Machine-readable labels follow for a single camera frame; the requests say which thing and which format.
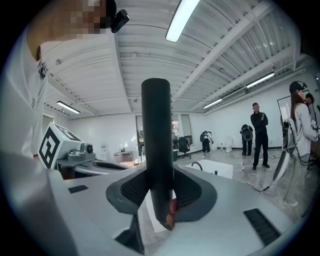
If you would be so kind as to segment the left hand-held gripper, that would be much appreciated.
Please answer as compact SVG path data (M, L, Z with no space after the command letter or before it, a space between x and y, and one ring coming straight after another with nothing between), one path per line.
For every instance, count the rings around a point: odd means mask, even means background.
M75 172L86 175L107 175L130 168L116 162L95 160L96 154L91 143L83 141L69 129L53 122L46 128L38 156L47 169L58 166L74 167Z

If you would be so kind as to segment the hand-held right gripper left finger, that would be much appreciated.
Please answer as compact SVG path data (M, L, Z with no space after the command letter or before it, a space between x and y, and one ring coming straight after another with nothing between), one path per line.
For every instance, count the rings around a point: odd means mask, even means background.
M63 180L50 169L53 198L78 256L142 256L138 209L149 191L146 169Z

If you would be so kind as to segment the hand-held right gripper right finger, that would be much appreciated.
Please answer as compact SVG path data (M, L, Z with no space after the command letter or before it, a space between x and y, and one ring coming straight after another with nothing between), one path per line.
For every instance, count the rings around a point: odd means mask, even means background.
M174 174L178 211L158 256L277 256L300 226L243 183L190 167Z

